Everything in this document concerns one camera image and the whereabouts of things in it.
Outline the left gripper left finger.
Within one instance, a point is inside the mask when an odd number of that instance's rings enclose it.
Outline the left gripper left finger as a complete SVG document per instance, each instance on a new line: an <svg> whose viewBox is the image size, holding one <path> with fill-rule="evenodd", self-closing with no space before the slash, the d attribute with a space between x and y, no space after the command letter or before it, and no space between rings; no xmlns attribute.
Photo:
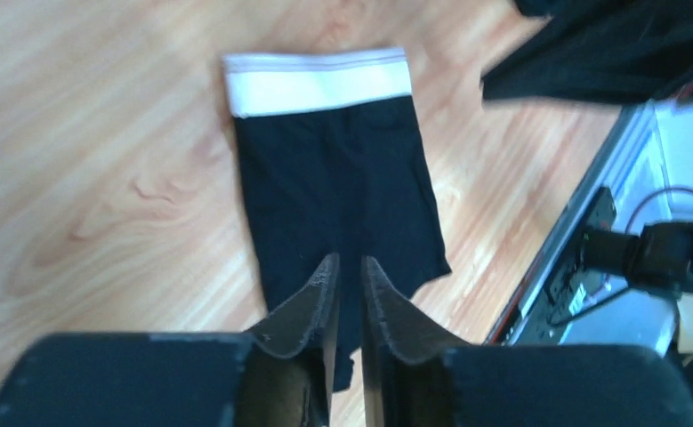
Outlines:
<svg viewBox="0 0 693 427"><path fill-rule="evenodd" d="M0 387L0 426L327 426L339 258L240 333L56 333Z"/></svg>

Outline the black underwear white waistband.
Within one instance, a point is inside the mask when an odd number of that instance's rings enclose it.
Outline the black underwear white waistband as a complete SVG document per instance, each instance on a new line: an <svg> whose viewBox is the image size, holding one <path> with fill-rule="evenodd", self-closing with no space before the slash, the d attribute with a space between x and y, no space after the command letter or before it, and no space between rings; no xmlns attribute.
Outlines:
<svg viewBox="0 0 693 427"><path fill-rule="evenodd" d="M361 344L361 261L406 297L451 271L405 51L223 60L247 224L269 310L340 258L334 390Z"/></svg>

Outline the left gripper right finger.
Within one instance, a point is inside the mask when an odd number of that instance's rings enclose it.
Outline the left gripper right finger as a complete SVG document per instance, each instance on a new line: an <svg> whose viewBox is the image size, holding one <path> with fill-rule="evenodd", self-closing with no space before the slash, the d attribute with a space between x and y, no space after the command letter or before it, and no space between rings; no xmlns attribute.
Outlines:
<svg viewBox="0 0 693 427"><path fill-rule="evenodd" d="M466 342L362 262L369 426L693 426L681 372L632 345Z"/></svg>

